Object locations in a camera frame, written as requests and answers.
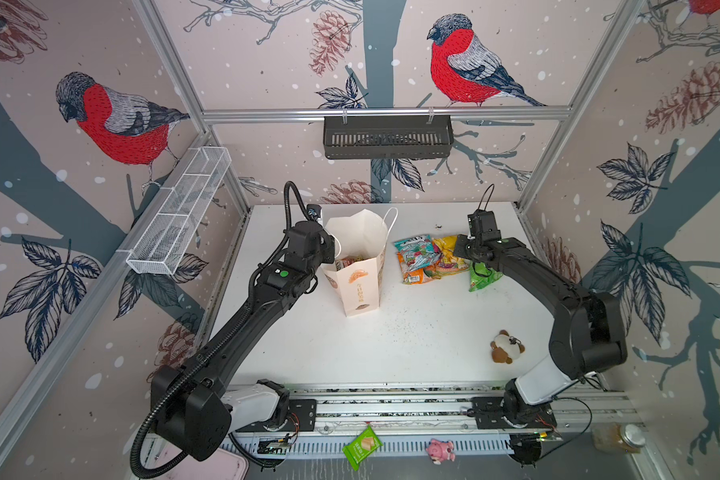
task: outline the beige paper bag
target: beige paper bag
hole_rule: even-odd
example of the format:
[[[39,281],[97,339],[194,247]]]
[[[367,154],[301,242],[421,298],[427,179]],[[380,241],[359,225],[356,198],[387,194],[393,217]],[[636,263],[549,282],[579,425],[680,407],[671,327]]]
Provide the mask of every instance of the beige paper bag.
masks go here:
[[[387,227],[384,221],[393,210],[394,218]],[[363,210],[353,216],[337,216],[328,220],[326,231],[336,239],[336,260],[356,256],[366,259],[338,271],[336,264],[322,265],[328,282],[344,303],[347,316],[378,308],[384,252],[389,232],[397,218],[398,209],[393,207],[384,218],[370,210]]]

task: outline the white tabletop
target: white tabletop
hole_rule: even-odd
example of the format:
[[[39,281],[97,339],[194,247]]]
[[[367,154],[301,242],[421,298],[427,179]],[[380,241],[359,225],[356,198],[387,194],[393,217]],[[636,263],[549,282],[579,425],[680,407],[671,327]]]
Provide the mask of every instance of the white tabletop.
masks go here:
[[[391,206],[399,208],[399,218],[387,245],[380,309],[346,318],[340,299],[320,276],[316,291],[302,296],[264,334],[233,385],[262,378],[288,384],[495,382],[526,373],[545,356],[552,315],[511,278],[473,293],[469,272],[421,285],[402,283],[392,242],[418,234],[466,234],[467,214],[476,204],[326,205],[323,216],[327,221],[363,208],[384,216]],[[528,244],[511,203],[491,203],[490,210],[503,237]],[[296,206],[293,222],[302,219]],[[251,272],[277,246],[284,225],[281,205],[253,208],[214,335],[240,308]],[[526,346],[511,365],[490,358],[490,342],[500,330]]]

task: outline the white wire basket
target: white wire basket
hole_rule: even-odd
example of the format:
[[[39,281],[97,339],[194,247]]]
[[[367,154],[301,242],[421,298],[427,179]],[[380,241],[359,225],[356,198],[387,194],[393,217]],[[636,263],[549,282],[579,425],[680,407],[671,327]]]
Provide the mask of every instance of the white wire basket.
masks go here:
[[[201,147],[154,216],[126,262],[137,274],[173,275],[205,215],[224,173],[230,152]]]

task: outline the silver lid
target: silver lid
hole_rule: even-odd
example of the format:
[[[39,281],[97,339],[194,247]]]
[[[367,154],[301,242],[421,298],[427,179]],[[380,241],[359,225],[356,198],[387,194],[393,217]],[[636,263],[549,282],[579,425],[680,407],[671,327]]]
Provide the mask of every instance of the silver lid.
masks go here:
[[[643,447],[646,444],[646,438],[643,435],[643,430],[632,423],[621,427],[621,437],[624,442],[635,448]]]

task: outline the green snack wrapper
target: green snack wrapper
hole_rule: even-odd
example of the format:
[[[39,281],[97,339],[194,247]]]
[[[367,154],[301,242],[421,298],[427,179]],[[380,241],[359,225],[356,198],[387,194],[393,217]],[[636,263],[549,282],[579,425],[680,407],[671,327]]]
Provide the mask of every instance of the green snack wrapper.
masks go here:
[[[485,264],[472,264],[472,267],[469,269],[469,275],[470,275],[470,282],[469,282],[469,291],[474,292],[476,290],[480,290],[485,288],[486,286],[490,285],[491,283],[495,282],[496,280],[499,280],[504,274],[501,272],[497,272],[496,270],[493,270],[492,268],[487,268]]]
[[[360,462],[382,446],[382,441],[378,439],[371,427],[367,427],[363,433],[352,440],[349,445],[342,448],[342,452],[347,456],[349,465],[357,471],[360,468]]]

